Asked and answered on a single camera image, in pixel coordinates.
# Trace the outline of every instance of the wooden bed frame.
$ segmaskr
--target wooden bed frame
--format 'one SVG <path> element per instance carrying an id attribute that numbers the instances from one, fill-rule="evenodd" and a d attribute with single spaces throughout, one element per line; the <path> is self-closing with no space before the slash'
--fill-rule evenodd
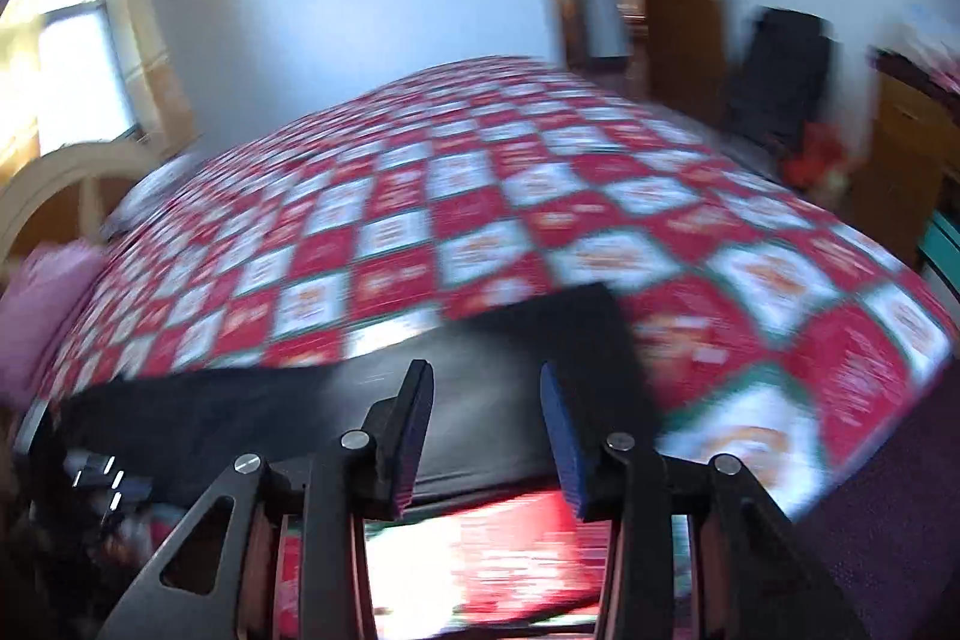
<path id="1" fill-rule="evenodd" d="M 0 188 L 0 292 L 40 242 L 84 238 L 100 227 L 160 158 L 132 140 L 69 145 L 31 161 Z"/>

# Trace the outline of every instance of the bedspread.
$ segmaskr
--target bedspread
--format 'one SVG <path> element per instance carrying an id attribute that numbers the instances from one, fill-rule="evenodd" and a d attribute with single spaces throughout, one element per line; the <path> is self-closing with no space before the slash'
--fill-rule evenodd
<path id="1" fill-rule="evenodd" d="M 605 281 L 666 412 L 788 512 L 949 355 L 920 278 L 694 133 L 523 58 L 422 71 L 207 163 L 112 251 L 46 381 L 335 362 Z"/>

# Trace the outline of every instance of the metal screw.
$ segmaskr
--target metal screw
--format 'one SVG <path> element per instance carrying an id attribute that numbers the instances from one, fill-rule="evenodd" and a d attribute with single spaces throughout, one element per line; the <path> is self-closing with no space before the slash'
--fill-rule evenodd
<path id="1" fill-rule="evenodd" d="M 627 451 L 634 450 L 636 443 L 634 438 L 630 434 L 627 434 L 627 432 L 613 432 L 607 435 L 607 444 L 610 445 L 614 451 L 626 453 Z"/>
<path id="2" fill-rule="evenodd" d="M 251 472 L 256 472 L 259 468 L 260 456 L 257 456 L 256 453 L 244 453 L 233 463 L 233 469 L 241 475 L 250 475 Z"/>
<path id="3" fill-rule="evenodd" d="M 340 444 L 349 451 L 359 451 L 367 447 L 370 435 L 363 429 L 351 429 L 340 438 Z"/>
<path id="4" fill-rule="evenodd" d="M 713 466 L 717 472 L 722 472 L 724 475 L 736 475 L 743 466 L 743 462 L 729 453 L 720 453 L 720 456 L 714 458 Z"/>

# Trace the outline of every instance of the pink pillow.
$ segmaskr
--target pink pillow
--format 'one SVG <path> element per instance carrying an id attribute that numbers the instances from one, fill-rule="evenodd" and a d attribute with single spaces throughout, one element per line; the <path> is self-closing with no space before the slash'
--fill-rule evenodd
<path id="1" fill-rule="evenodd" d="M 78 242 L 63 247 L 40 245 L 13 274 L 0 298 L 0 401 L 28 408 L 37 392 L 48 347 L 76 306 L 89 295 L 107 254 Z"/>

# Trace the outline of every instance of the black chair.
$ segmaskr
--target black chair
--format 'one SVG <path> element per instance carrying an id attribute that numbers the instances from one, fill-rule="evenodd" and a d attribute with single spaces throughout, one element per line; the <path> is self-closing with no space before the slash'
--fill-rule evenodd
<path id="1" fill-rule="evenodd" d="M 833 42 L 826 28 L 825 20 L 803 12 L 763 11 L 728 86 L 726 134 L 778 162 L 800 152 L 803 126 L 819 118 L 827 92 Z"/>

